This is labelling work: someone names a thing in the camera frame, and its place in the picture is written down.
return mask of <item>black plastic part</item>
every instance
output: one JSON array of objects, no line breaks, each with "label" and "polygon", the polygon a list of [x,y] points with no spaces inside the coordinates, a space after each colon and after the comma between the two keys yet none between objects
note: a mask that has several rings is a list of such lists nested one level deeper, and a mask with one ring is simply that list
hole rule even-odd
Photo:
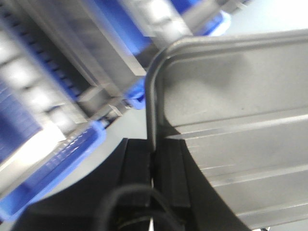
[{"label": "black plastic part", "polygon": [[[129,140],[122,169],[121,185],[151,184],[150,153],[147,153],[146,140]],[[150,206],[150,198],[144,194],[127,196],[121,205],[146,207]]]},{"label": "black plastic part", "polygon": [[[62,192],[30,205],[13,231],[76,231],[95,227],[102,200],[123,185],[154,186],[171,205],[186,231],[249,231],[223,202],[191,157],[185,141],[165,139],[154,155],[147,140],[123,139],[110,156],[84,179]],[[120,199],[110,221],[116,229],[137,214],[163,213],[149,194],[135,193]],[[167,231],[167,226],[154,222]],[[127,225],[120,230],[147,231],[149,221]]]},{"label": "black plastic part", "polygon": [[[30,205],[18,219],[12,230],[91,230],[94,223],[95,212],[102,198],[110,193],[110,191],[120,186],[121,182],[128,183],[127,178],[121,179],[122,170],[133,171],[135,166],[138,165],[139,162],[135,162],[134,165],[132,165],[132,162],[129,161],[129,157],[126,157],[126,149],[132,150],[133,147],[137,148],[131,145],[127,139],[123,139],[112,154],[84,179],[58,194]],[[143,166],[138,165],[137,168],[139,169],[139,173],[144,174],[149,172],[147,166],[149,166],[147,163]],[[149,177],[146,176],[137,180],[136,183],[150,185]],[[135,207],[135,205],[147,207],[149,205],[149,198],[134,201],[132,207]],[[136,226],[140,228],[139,230],[148,229],[148,223],[146,225],[144,223],[138,224],[134,227],[136,228]]]}]

